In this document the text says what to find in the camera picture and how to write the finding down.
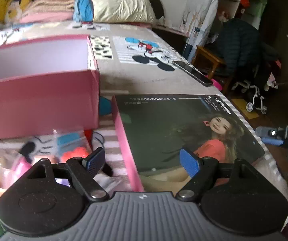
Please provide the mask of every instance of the curtain with deer print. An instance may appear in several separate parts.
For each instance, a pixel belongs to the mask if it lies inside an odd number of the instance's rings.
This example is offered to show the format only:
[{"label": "curtain with deer print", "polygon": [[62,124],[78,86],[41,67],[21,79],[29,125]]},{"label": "curtain with deer print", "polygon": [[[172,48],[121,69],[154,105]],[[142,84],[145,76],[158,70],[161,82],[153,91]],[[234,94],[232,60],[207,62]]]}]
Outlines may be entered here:
[{"label": "curtain with deer print", "polygon": [[184,57],[191,61],[196,46],[205,44],[216,16],[218,0],[187,0],[180,30],[187,36]]}]

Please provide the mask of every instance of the black and white spotted print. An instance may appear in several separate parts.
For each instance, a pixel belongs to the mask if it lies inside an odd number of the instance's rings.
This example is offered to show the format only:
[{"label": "black and white spotted print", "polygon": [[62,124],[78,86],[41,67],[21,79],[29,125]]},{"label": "black and white spotted print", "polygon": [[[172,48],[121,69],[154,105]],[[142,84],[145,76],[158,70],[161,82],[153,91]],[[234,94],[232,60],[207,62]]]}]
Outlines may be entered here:
[{"label": "black and white spotted print", "polygon": [[113,59],[111,42],[107,36],[91,36],[90,42],[94,51],[95,59]]}]

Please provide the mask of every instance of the open box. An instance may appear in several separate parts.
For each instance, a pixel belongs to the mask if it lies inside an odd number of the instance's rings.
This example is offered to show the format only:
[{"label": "open box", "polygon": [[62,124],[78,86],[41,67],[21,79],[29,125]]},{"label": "open box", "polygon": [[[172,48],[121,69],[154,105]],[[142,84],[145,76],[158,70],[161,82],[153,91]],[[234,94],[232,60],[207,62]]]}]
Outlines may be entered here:
[{"label": "open box", "polygon": [[99,72],[87,35],[0,46],[0,139],[98,126]]}]

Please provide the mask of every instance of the silver bolt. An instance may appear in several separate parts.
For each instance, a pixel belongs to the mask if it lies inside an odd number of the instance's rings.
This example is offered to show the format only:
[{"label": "silver bolt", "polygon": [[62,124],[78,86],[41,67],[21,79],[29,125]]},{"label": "silver bolt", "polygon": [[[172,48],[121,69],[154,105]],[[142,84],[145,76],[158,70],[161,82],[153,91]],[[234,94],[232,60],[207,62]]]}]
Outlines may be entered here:
[{"label": "silver bolt", "polygon": [[106,192],[104,190],[94,190],[90,193],[92,198],[103,198],[106,196]]},{"label": "silver bolt", "polygon": [[179,192],[179,196],[181,198],[191,198],[192,196],[194,196],[194,192],[189,189],[184,189]]}]

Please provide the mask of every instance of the smartphone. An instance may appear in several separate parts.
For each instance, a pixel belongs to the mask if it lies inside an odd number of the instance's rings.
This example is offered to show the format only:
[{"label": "smartphone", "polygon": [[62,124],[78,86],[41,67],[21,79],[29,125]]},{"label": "smartphone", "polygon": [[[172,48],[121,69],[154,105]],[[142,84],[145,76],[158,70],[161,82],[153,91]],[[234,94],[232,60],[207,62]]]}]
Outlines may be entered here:
[{"label": "smartphone", "polygon": [[176,65],[176,66],[179,66],[182,71],[186,72],[188,75],[190,75],[191,77],[196,79],[202,85],[204,85],[206,87],[209,87],[209,86],[213,85],[213,82],[211,80],[206,78],[202,73],[200,73],[199,71],[195,70],[194,68],[192,68],[191,66],[189,66],[185,62],[173,61],[172,63],[174,65]]}]

